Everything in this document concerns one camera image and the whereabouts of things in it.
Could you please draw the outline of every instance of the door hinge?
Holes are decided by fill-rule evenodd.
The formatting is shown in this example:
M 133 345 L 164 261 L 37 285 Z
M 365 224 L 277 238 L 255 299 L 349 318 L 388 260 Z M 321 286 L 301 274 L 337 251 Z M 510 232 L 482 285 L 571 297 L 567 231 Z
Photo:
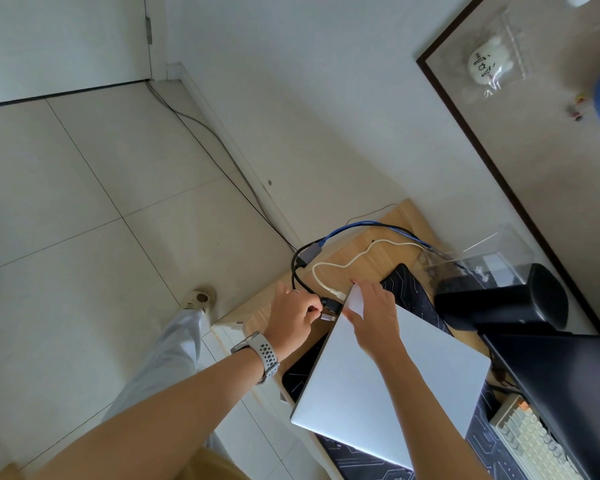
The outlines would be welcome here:
M 151 33 L 151 18 L 148 16 L 144 17 L 144 25 L 146 27 L 146 41 L 149 45 L 153 44 L 153 35 Z

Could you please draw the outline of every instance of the monitor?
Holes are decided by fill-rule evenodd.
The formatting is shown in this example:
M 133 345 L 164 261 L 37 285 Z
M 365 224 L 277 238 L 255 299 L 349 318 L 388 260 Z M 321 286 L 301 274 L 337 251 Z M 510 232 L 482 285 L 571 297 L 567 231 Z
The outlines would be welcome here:
M 483 339 L 584 478 L 600 479 L 600 337 Z

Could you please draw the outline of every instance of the hand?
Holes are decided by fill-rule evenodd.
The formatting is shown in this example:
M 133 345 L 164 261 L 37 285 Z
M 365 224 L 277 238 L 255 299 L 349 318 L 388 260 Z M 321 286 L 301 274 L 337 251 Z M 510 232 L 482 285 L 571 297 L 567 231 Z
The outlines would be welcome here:
M 404 348 L 400 340 L 395 298 L 380 283 L 368 280 L 354 282 L 360 286 L 365 302 L 364 319 L 350 308 L 344 308 L 342 314 L 353 325 L 360 348 L 377 362 L 382 356 Z
M 277 284 L 271 318 L 263 335 L 273 347 L 278 362 L 282 362 L 304 344 L 311 332 L 311 323 L 321 313 L 322 304 L 318 295 L 305 290 L 290 292 L 284 283 Z

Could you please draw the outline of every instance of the black desk mat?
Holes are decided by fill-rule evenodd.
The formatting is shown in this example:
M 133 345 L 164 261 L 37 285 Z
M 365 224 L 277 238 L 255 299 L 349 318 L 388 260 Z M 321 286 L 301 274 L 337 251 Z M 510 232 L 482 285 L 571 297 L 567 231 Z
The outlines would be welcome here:
M 426 320 L 433 326 L 450 334 L 446 323 L 438 316 L 421 284 L 404 264 L 382 282 L 385 290 L 395 295 L 398 306 Z M 297 401 L 313 364 L 320 354 L 326 335 L 298 360 L 282 377 L 282 384 L 294 401 Z M 489 419 L 500 408 L 488 384 L 485 383 L 466 439 L 496 480 L 527 480 L 506 446 L 489 425 Z M 345 480 L 414 480 L 412 470 L 394 465 L 355 448 L 316 435 L 320 444 L 333 460 Z

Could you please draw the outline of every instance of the pants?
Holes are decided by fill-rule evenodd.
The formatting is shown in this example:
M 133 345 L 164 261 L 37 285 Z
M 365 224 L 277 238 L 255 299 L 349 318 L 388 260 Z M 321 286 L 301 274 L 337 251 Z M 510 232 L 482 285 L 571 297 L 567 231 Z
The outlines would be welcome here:
M 199 310 L 180 310 L 174 316 L 156 341 L 144 365 L 113 401 L 103 422 L 198 371 L 200 318 Z M 215 433 L 209 436 L 205 446 L 230 460 Z

